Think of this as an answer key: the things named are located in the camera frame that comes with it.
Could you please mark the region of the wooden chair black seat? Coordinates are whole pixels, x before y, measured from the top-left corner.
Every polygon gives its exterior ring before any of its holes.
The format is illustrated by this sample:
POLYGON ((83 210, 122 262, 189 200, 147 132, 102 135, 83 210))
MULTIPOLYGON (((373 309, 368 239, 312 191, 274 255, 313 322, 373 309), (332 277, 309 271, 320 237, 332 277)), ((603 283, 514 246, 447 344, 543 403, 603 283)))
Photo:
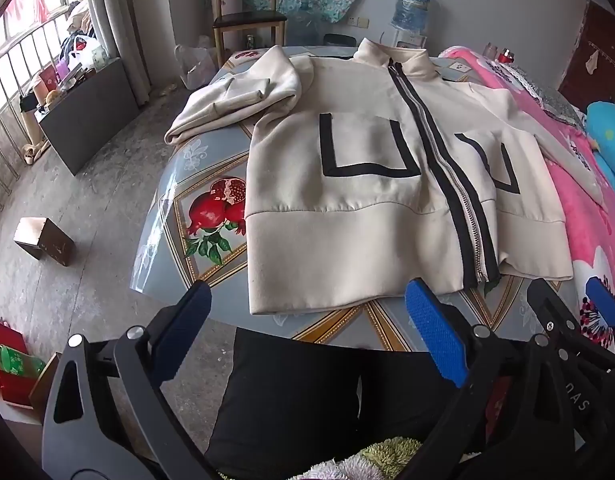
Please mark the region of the wooden chair black seat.
POLYGON ((286 15, 277 10, 277 0, 270 0, 269 9, 241 11, 226 15, 222 14, 222 0, 218 0, 217 16, 213 22, 213 34, 219 68, 222 68, 226 62, 225 32, 241 32, 242 30, 257 28, 272 29, 274 44, 280 47, 286 44, 286 15))

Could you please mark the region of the white water dispenser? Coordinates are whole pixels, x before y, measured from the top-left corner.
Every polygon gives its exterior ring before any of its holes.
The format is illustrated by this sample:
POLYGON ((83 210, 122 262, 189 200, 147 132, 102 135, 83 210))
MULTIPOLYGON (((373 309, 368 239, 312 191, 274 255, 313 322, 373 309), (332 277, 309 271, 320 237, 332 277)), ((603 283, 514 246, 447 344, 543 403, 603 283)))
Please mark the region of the white water dispenser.
POLYGON ((427 36, 410 30, 394 29, 392 46, 405 49, 426 49, 427 36))

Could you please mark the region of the blue cartoon pillow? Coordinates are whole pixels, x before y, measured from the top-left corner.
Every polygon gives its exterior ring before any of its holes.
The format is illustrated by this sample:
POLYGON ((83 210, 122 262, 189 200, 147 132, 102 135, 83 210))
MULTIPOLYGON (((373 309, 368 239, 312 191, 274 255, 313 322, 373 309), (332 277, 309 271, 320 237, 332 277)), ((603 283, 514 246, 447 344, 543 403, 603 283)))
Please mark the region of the blue cartoon pillow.
POLYGON ((589 104, 585 127, 597 145, 597 164, 615 193, 615 104, 600 101, 589 104))

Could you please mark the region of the blue water jug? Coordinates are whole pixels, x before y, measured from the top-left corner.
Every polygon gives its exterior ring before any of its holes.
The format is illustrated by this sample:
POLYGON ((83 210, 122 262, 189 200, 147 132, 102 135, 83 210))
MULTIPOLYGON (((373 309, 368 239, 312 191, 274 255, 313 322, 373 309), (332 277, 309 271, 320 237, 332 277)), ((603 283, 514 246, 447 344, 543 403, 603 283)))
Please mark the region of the blue water jug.
POLYGON ((396 0, 391 25, 405 32, 424 35, 428 27, 432 0, 396 0))

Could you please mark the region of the dark red door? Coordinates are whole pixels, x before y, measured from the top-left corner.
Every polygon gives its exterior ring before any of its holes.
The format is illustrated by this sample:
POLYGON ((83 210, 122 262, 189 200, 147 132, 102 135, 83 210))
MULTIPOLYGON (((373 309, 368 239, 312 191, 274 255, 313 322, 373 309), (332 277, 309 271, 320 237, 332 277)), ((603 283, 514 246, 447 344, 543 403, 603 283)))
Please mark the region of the dark red door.
POLYGON ((558 91, 582 112, 594 102, 615 103, 615 15, 592 0, 558 91))

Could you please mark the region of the small cardboard box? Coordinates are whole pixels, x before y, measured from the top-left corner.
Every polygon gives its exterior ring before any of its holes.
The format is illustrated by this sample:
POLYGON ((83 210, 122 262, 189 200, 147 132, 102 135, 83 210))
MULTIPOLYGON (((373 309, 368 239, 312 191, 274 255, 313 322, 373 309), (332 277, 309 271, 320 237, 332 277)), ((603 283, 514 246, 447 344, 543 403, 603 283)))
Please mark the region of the small cardboard box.
POLYGON ((14 232, 14 242, 36 260, 47 256, 68 266, 75 243, 54 222, 45 217, 24 217, 14 232))

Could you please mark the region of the clear plastic bag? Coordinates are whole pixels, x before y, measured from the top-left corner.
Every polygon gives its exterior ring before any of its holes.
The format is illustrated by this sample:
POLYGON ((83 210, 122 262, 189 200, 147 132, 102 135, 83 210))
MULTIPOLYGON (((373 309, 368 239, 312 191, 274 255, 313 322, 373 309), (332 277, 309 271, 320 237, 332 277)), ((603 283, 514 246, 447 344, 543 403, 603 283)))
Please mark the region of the clear plastic bag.
POLYGON ((174 55, 179 66, 179 77, 190 91, 206 86, 218 71, 214 48, 178 44, 174 55))

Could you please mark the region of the dark low cabinet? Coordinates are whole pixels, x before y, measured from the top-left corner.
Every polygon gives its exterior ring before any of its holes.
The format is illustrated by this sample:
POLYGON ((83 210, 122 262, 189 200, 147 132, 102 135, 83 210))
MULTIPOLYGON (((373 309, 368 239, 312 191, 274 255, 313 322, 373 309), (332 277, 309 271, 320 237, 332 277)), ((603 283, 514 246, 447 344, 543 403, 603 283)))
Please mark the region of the dark low cabinet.
POLYGON ((62 96, 39 125, 68 171, 76 176, 138 115, 124 64, 114 58, 62 96))

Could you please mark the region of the beige zip jacket black trim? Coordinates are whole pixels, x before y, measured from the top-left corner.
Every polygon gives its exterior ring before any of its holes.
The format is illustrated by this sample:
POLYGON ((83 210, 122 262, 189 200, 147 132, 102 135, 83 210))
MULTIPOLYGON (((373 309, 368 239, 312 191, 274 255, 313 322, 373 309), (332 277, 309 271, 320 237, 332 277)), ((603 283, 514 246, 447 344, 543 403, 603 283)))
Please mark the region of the beige zip jacket black trim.
POLYGON ((254 314, 438 294, 501 273, 566 281, 565 213, 548 164, 595 202, 592 171, 505 89, 443 79, 426 51, 366 40, 348 60, 267 50, 193 92, 179 144, 251 125, 245 188, 222 188, 246 236, 254 314))

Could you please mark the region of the black trousers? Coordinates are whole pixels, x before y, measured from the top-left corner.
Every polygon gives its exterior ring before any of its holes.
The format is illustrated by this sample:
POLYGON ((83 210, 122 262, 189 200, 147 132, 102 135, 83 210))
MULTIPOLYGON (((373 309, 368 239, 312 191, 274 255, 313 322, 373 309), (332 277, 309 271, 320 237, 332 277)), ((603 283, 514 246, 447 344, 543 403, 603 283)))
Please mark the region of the black trousers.
POLYGON ((422 442, 458 389, 426 352, 308 344, 239 328, 206 459, 234 479, 289 479, 391 438, 422 442))

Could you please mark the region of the grey patterned cloth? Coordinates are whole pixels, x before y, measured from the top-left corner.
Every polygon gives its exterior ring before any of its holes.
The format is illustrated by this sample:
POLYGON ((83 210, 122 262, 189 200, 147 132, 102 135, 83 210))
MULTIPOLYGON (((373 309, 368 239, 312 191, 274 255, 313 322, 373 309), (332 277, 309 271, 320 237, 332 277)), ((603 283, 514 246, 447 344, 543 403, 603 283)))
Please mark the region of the grey patterned cloth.
POLYGON ((524 70, 513 64, 505 64, 504 68, 511 77, 521 84, 547 115, 581 131, 584 130, 582 113, 578 112, 560 92, 554 88, 542 87, 531 79, 524 70))

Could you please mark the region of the grey curtain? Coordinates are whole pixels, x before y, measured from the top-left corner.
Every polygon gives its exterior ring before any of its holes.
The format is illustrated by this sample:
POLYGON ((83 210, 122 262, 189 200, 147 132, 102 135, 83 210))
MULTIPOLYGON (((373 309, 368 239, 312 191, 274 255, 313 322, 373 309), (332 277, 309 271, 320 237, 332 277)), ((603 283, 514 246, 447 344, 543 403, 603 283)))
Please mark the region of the grey curtain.
POLYGON ((151 84, 139 50, 129 0, 88 0, 94 32, 111 58, 123 61, 139 106, 149 102, 151 84))

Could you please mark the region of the metal window railing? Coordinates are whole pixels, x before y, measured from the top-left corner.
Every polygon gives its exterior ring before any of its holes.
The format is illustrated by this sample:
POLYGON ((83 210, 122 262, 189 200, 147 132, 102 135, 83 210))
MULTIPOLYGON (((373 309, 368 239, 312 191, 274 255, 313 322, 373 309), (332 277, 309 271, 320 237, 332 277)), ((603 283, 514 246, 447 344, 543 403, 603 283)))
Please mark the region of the metal window railing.
POLYGON ((62 42, 68 38, 70 8, 11 36, 7 19, 0 18, 0 213, 26 168, 23 146, 30 142, 20 112, 19 99, 34 77, 59 61, 62 42))

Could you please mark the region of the pink floral blanket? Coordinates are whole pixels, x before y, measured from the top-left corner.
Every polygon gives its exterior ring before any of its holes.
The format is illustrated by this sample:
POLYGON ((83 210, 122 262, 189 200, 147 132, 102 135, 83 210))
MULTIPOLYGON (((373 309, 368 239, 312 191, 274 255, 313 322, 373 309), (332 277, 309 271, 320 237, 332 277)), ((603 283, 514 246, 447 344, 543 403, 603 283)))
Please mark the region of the pink floral blanket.
POLYGON ((565 211, 565 228, 573 259, 573 283, 577 290, 574 313, 580 317, 582 334, 615 353, 615 328, 611 328, 586 297, 585 285, 593 276, 603 281, 615 297, 615 193, 595 162, 592 141, 584 131, 547 115, 504 65, 466 47, 449 47, 440 58, 470 67, 475 80, 489 88, 509 90, 517 105, 547 129, 561 144, 569 146, 592 171, 603 192, 605 204, 596 204, 558 165, 547 164, 565 211))

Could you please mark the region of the red gift box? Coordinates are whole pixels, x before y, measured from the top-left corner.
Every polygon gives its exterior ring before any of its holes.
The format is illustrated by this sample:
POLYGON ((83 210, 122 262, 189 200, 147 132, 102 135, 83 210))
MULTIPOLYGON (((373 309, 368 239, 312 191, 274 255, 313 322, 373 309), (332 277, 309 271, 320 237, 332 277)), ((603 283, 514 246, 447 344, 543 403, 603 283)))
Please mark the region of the red gift box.
POLYGON ((21 333, 0 322, 0 394, 2 400, 33 406, 30 395, 46 363, 33 356, 21 333))

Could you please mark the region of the fruit pattern tablecloth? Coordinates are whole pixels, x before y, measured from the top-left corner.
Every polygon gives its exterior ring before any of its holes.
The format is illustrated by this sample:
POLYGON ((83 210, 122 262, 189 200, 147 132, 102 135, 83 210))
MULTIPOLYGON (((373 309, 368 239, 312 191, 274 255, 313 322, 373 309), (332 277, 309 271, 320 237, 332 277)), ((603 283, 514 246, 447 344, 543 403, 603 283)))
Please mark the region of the fruit pattern tablecloth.
MULTIPOLYGON (((421 349, 422 342, 405 311, 405 292, 335 310, 251 312, 246 236, 234 222, 234 211, 218 196, 222 188, 244 190, 250 143, 249 122, 179 144, 167 143, 173 146, 175 157, 154 194, 132 287, 173 302, 195 281, 204 281, 214 295, 213 314, 222 322, 302 342, 393 351, 421 349)), ((501 273, 495 281, 439 295, 455 300, 475 296, 477 319, 497 327, 531 279, 501 273)))

